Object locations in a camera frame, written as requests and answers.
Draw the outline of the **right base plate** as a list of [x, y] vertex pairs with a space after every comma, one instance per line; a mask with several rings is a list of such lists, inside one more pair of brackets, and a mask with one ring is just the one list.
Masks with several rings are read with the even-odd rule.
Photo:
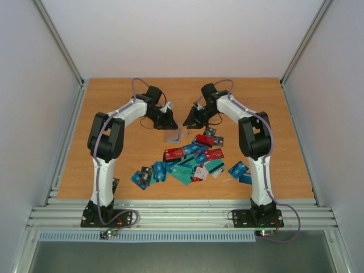
[[235, 228], [283, 228], [284, 221], [282, 212], [275, 210], [273, 213], [259, 216], [253, 214], [252, 210], [232, 210], [233, 225]]

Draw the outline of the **black card lone left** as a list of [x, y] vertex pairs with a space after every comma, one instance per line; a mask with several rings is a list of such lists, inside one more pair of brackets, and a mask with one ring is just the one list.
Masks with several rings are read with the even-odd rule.
[[113, 194], [115, 194], [118, 184], [119, 184], [119, 179], [114, 177], [113, 182], [112, 182], [112, 193]]

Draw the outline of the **red vip card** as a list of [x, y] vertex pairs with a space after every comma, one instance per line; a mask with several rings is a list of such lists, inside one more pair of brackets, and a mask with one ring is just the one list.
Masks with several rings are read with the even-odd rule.
[[184, 150], [182, 147], [178, 148], [170, 148], [164, 150], [163, 160], [165, 162], [173, 162], [179, 159], [182, 159], [185, 156]]
[[205, 150], [203, 152], [203, 154], [205, 155], [207, 161], [223, 159], [225, 157], [224, 153], [222, 152], [222, 150], [220, 148], [215, 148], [212, 150]]

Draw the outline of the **black card top right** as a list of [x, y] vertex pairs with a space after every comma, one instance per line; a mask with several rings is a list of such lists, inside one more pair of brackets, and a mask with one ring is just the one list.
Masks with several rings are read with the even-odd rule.
[[212, 127], [206, 127], [204, 129], [203, 135], [207, 137], [214, 138], [216, 136], [217, 130]]

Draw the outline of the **blue card far right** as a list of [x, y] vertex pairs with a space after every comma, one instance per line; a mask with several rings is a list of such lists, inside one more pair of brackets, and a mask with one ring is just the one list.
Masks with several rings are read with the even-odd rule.
[[252, 178], [251, 178], [251, 173], [244, 173], [239, 177], [239, 182], [240, 183], [244, 183], [244, 184], [248, 184], [251, 185], [252, 184]]

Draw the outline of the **teal VIP card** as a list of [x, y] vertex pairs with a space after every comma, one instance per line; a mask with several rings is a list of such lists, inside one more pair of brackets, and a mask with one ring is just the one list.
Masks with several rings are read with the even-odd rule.
[[174, 165], [171, 175], [184, 185], [192, 181], [194, 170], [190, 165]]

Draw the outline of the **black VIP card left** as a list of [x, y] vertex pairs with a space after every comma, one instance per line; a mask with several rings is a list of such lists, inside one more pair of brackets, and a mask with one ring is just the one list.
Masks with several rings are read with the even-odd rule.
[[149, 186], [150, 181], [152, 179], [152, 168], [151, 167], [142, 167], [140, 171], [140, 179], [139, 183], [143, 186]]

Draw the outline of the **white card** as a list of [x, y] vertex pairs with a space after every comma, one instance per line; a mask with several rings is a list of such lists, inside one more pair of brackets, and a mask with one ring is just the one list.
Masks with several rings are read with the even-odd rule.
[[196, 167], [195, 173], [193, 175], [193, 181], [203, 181], [206, 180], [209, 172], [205, 167]]

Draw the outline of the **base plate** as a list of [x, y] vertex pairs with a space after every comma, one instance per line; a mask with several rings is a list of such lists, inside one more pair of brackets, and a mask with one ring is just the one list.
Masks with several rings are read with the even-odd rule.
[[275, 210], [273, 213], [259, 216], [253, 214], [252, 210], [232, 210], [233, 225], [235, 228], [283, 228], [284, 221], [282, 212]]
[[94, 203], [86, 206], [82, 213], [80, 226], [82, 228], [119, 228], [130, 225], [133, 213], [114, 209], [112, 205], [101, 206], [100, 210]]

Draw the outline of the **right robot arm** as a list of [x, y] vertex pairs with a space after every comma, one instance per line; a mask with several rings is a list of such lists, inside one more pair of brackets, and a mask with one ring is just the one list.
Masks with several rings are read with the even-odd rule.
[[254, 227], [269, 224], [276, 212], [270, 184], [271, 137], [267, 113], [256, 112], [238, 102], [227, 90], [218, 91], [213, 83], [201, 88], [205, 106], [192, 106], [183, 125], [188, 129], [207, 127], [216, 114], [227, 115], [238, 125], [239, 147], [248, 159], [252, 179], [249, 220]]

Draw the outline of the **red card upper right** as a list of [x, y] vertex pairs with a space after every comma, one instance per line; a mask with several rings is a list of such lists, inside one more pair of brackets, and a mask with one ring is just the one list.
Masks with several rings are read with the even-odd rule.
[[196, 139], [195, 139], [195, 143], [205, 146], [205, 147], [212, 147], [214, 145], [214, 141], [215, 139], [210, 137], [210, 136], [206, 136], [206, 135], [197, 135]]

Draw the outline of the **left base plate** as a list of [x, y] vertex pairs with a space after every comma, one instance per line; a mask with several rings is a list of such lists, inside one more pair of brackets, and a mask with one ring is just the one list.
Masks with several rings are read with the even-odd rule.
[[114, 209], [112, 205], [101, 206], [100, 210], [94, 203], [86, 206], [82, 213], [80, 226], [82, 228], [119, 228], [130, 225], [133, 213]]

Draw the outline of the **blue card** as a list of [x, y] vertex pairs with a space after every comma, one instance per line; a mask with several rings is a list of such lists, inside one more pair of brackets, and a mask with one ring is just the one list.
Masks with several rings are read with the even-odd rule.
[[147, 189], [147, 186], [146, 185], [142, 185], [139, 180], [140, 180], [140, 177], [141, 177], [141, 172], [140, 171], [136, 171], [132, 177], [131, 177], [131, 181], [137, 185], [140, 189], [142, 189], [143, 191], [145, 189]]
[[240, 183], [244, 183], [244, 184], [248, 184], [251, 185], [252, 184], [252, 178], [251, 178], [251, 173], [244, 173], [239, 177], [239, 182]]
[[234, 178], [239, 179], [244, 173], [249, 170], [249, 167], [242, 161], [239, 161], [234, 166], [232, 166], [228, 173]]

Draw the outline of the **blue card left bottom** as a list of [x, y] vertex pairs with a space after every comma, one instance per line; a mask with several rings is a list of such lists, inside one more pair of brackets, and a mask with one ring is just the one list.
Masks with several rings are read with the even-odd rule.
[[145, 189], [147, 189], [147, 186], [146, 185], [142, 185], [139, 180], [140, 180], [140, 177], [141, 177], [141, 172], [140, 171], [136, 171], [132, 177], [131, 177], [131, 181], [137, 185], [140, 189], [142, 189], [143, 191]]

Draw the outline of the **red VIP card upper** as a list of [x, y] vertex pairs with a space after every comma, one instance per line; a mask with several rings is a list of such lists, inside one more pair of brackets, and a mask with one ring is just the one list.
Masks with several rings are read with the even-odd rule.
[[182, 159], [185, 156], [184, 150], [182, 147], [178, 148], [170, 148], [164, 150], [163, 160], [165, 162], [173, 162], [179, 159]]

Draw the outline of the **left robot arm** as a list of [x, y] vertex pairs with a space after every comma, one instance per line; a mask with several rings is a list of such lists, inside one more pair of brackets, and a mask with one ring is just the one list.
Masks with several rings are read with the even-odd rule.
[[81, 227], [120, 226], [116, 223], [117, 218], [131, 215], [125, 210], [114, 210], [115, 163], [123, 150], [125, 129], [135, 120], [146, 117], [157, 130], [178, 128], [172, 103], [165, 101], [159, 106], [161, 97], [165, 97], [164, 93], [150, 85], [145, 93], [134, 93], [132, 99], [120, 108], [95, 115], [87, 142], [94, 165], [93, 193], [83, 211]]

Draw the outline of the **red VIP card centre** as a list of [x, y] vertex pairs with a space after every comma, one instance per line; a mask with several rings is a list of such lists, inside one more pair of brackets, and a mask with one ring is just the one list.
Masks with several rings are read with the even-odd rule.
[[225, 157], [224, 153], [222, 152], [222, 150], [220, 148], [215, 148], [212, 150], [205, 150], [203, 152], [203, 154], [205, 155], [207, 161], [223, 159]]

